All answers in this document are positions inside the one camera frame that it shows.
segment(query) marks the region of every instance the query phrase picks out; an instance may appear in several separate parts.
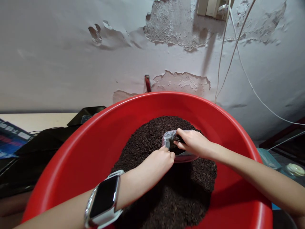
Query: left arm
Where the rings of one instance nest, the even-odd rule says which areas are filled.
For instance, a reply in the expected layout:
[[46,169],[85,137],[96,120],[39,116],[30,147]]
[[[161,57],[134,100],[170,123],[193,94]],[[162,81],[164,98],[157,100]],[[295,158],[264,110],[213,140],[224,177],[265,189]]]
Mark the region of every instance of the left arm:
[[[173,152],[162,147],[152,152],[138,167],[121,175],[115,210],[127,207],[155,186],[172,167],[174,158]],[[63,202],[15,229],[83,229],[85,209],[92,191]]]

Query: black watch screen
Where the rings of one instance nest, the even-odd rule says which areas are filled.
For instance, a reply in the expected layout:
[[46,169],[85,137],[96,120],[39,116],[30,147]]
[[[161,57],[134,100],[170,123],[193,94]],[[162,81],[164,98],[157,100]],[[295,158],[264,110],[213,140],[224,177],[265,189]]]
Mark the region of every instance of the black watch screen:
[[93,205],[89,214],[90,218],[111,209],[115,203],[116,190],[119,185],[120,176],[116,175],[104,180],[98,185]]

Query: plastic bag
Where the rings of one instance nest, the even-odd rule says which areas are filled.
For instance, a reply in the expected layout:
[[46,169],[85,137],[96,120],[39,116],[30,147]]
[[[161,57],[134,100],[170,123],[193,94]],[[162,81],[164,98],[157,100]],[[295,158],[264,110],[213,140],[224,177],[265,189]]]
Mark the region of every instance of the plastic bag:
[[[162,137],[162,146],[165,146],[166,148],[169,149],[171,142],[173,142],[175,136],[176,136],[176,130],[165,132],[165,134]],[[198,156],[188,151],[184,151],[183,153],[175,156],[175,163],[191,162],[196,160],[197,158]]]

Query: electrical outlet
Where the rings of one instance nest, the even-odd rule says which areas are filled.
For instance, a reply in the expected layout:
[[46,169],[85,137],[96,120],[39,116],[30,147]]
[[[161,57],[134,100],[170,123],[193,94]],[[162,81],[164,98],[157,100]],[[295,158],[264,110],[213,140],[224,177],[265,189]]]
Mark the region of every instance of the electrical outlet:
[[227,14],[218,14],[218,8],[225,4],[228,4],[227,0],[198,0],[197,14],[225,21],[227,19]]

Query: white cable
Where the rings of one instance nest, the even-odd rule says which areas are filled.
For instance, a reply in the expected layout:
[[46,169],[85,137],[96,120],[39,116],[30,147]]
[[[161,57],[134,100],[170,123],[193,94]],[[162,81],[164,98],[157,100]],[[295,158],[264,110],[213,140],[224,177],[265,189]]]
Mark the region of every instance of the white cable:
[[231,61],[230,61],[230,64],[229,64],[228,71],[227,71],[227,73],[226,73],[226,76],[225,76],[225,79],[224,79],[224,81],[223,81],[222,87],[221,87],[221,89],[220,89],[218,95],[217,95],[216,98],[215,98],[215,103],[217,102],[217,97],[219,96],[219,94],[220,94],[220,92],[221,92],[221,90],[222,90],[222,88],[223,88],[223,86],[224,86],[224,84],[225,84],[226,78],[227,78],[227,76],[228,76],[228,73],[229,73],[229,70],[230,70],[230,67],[231,67],[231,64],[232,64],[232,60],[233,60],[233,56],[234,56],[234,53],[235,53],[237,44],[238,44],[239,39],[240,39],[240,37],[241,37],[241,32],[242,32],[242,30],[243,30],[243,28],[244,28],[244,26],[245,26],[245,23],[246,23],[246,21],[247,21],[247,18],[248,18],[248,16],[249,16],[249,13],[250,13],[250,11],[251,11],[251,9],[252,9],[254,3],[255,3],[255,0],[253,0],[253,2],[251,3],[251,5],[250,5],[250,7],[249,7],[249,10],[248,10],[248,12],[247,12],[247,14],[246,14],[245,20],[244,20],[244,22],[243,22],[243,24],[242,24],[242,26],[241,26],[241,31],[240,31],[240,33],[239,33],[238,40],[237,40],[236,45],[235,45],[235,48],[234,48],[234,50],[233,50],[233,54],[232,54],[232,58],[231,58]]
[[[239,39],[240,39],[240,36],[241,36],[241,32],[242,32],[243,26],[244,26],[244,24],[245,24],[245,22],[246,22],[246,19],[247,19],[247,16],[248,16],[249,14],[247,14],[247,16],[246,16],[246,18],[245,18],[245,21],[244,21],[243,26],[242,26],[242,28],[241,28],[241,32],[240,32],[239,37],[238,37],[238,39],[237,39],[236,28],[235,28],[234,21],[233,21],[233,17],[232,17],[231,7],[229,7],[229,13],[230,13],[230,18],[231,18],[232,25],[233,25],[233,28],[234,28],[234,34],[235,34],[235,40],[236,40],[235,49],[237,48],[237,52],[238,52],[238,55],[239,55],[239,60],[240,60],[240,63],[241,63],[241,67],[242,67],[242,69],[243,69],[243,71],[244,71],[244,73],[245,73],[245,75],[246,75],[246,77],[247,77],[247,79],[248,79],[248,82],[249,82],[249,84],[250,84],[250,86],[251,86],[251,88],[252,88],[254,94],[256,95],[256,97],[257,97],[257,98],[259,99],[259,101],[260,101],[269,111],[271,111],[276,117],[282,119],[283,121],[289,122],[289,123],[291,123],[291,124],[297,124],[297,125],[303,125],[303,126],[305,126],[305,124],[291,122],[291,121],[288,121],[288,120],[283,119],[282,117],[278,116],[278,115],[277,115],[276,113],[274,113],[274,112],[273,112],[273,111],[272,111],[272,110],[271,110],[271,109],[270,109],[270,108],[260,99],[260,97],[257,95],[256,91],[254,90],[254,88],[253,88],[253,86],[252,86],[252,84],[251,84],[251,82],[250,82],[250,79],[249,79],[249,77],[248,77],[248,74],[247,74],[246,71],[245,71],[244,65],[243,65],[242,60],[241,60],[241,55],[240,55],[240,52],[239,52],[239,49],[238,49],[238,41],[239,41]],[[231,58],[231,62],[230,62],[230,65],[229,65],[229,69],[230,69],[230,66],[231,66],[231,63],[232,63],[232,59],[233,59],[233,56],[234,56],[234,52],[233,52],[233,55],[232,55],[232,58]]]
[[297,137],[297,136],[299,136],[299,135],[301,135],[301,134],[303,134],[303,133],[305,133],[305,131],[303,131],[303,132],[301,132],[301,133],[299,133],[299,134],[297,134],[297,135],[295,135],[295,136],[292,136],[291,138],[288,138],[287,140],[285,140],[285,141],[283,141],[283,142],[277,144],[276,146],[274,146],[274,147],[268,149],[267,151],[269,151],[269,150],[271,150],[271,149],[273,149],[273,148],[275,148],[275,147],[277,147],[277,146],[283,144],[284,142],[287,142],[287,141],[289,141],[290,139],[293,139],[293,138],[295,138],[295,137]]
[[219,65],[218,65],[218,76],[217,76],[217,88],[216,88],[216,93],[215,93],[215,100],[214,103],[216,104],[217,102],[217,92],[218,92],[218,86],[219,86],[219,72],[220,72],[220,63],[221,63],[221,57],[222,57],[222,50],[223,50],[223,44],[225,42],[225,35],[226,35],[226,29],[227,29],[227,23],[228,23],[228,19],[229,19],[229,11],[227,12],[227,20],[226,20],[226,24],[225,24],[225,29],[224,29],[224,33],[223,33],[223,39],[222,39],[222,45],[221,45],[221,52],[220,52],[220,59],[219,59]]

